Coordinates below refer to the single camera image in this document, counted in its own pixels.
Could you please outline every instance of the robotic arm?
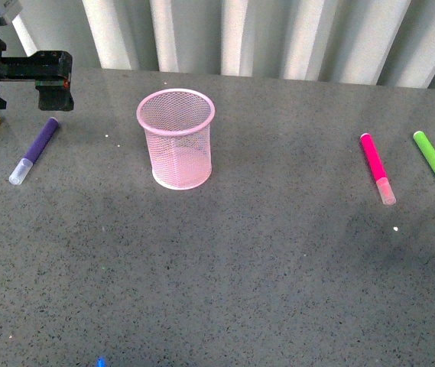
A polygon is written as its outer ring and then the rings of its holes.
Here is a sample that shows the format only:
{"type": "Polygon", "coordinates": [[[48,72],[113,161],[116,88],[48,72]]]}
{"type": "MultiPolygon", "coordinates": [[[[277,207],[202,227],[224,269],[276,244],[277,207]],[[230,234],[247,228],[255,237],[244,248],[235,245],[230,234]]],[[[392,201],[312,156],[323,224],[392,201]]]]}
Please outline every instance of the robotic arm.
{"type": "MultiPolygon", "coordinates": [[[[20,12],[18,0],[0,0],[0,26],[10,23],[20,12]]],[[[71,70],[73,57],[66,51],[38,51],[30,57],[2,57],[6,44],[0,39],[0,81],[35,80],[39,109],[72,111],[71,70]]],[[[6,101],[0,98],[0,109],[6,101]]]]}

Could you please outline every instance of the clear marker cap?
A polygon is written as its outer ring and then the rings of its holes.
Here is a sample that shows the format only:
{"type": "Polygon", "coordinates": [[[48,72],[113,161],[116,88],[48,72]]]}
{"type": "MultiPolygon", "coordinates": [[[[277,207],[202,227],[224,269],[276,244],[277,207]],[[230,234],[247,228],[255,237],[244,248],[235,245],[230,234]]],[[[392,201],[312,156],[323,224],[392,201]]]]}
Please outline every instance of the clear marker cap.
{"type": "Polygon", "coordinates": [[[24,182],[24,179],[27,176],[28,171],[31,170],[33,165],[34,164],[30,162],[27,158],[22,158],[20,162],[18,162],[17,167],[14,169],[14,171],[11,173],[10,177],[8,178],[10,184],[20,185],[22,182],[24,182]]]}
{"type": "Polygon", "coordinates": [[[396,200],[391,185],[388,182],[387,177],[379,178],[377,180],[377,188],[382,198],[382,202],[385,205],[394,205],[396,200]]]}

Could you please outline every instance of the gray countertop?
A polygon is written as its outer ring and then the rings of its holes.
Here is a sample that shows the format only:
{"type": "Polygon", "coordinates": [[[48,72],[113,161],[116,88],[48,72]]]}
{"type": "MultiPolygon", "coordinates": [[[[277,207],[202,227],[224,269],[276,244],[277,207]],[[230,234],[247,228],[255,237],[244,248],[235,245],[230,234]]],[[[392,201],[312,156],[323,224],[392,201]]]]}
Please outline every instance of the gray countertop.
{"type": "Polygon", "coordinates": [[[32,83],[0,96],[0,365],[435,365],[435,176],[412,140],[435,146],[435,91],[83,69],[73,112],[32,83]],[[135,118],[171,87],[216,105],[213,173],[184,192],[135,118]]]}

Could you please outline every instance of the purple marker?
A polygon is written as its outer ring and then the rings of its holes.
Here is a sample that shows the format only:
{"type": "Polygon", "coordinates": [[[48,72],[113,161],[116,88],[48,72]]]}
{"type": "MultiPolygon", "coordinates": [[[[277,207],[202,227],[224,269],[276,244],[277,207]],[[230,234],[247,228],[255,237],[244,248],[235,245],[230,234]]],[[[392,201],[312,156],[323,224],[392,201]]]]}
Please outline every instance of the purple marker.
{"type": "Polygon", "coordinates": [[[59,123],[54,117],[51,117],[47,120],[46,125],[35,138],[24,157],[20,160],[20,162],[18,162],[18,165],[11,173],[10,178],[8,178],[10,184],[19,185],[24,182],[28,171],[31,170],[32,166],[41,155],[42,151],[52,137],[52,134],[56,131],[57,126],[59,126],[59,123]]]}

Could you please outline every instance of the pink mesh pencil cup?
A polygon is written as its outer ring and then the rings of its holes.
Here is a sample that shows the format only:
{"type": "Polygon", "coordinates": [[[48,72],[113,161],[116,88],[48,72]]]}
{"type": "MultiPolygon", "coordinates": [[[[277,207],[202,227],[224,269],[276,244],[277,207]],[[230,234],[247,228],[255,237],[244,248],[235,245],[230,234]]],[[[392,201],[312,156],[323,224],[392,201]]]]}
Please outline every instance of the pink mesh pencil cup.
{"type": "Polygon", "coordinates": [[[172,190],[203,184],[212,172],[209,97],[190,89],[165,89],[144,98],[137,118],[144,128],[153,176],[172,190]]]}

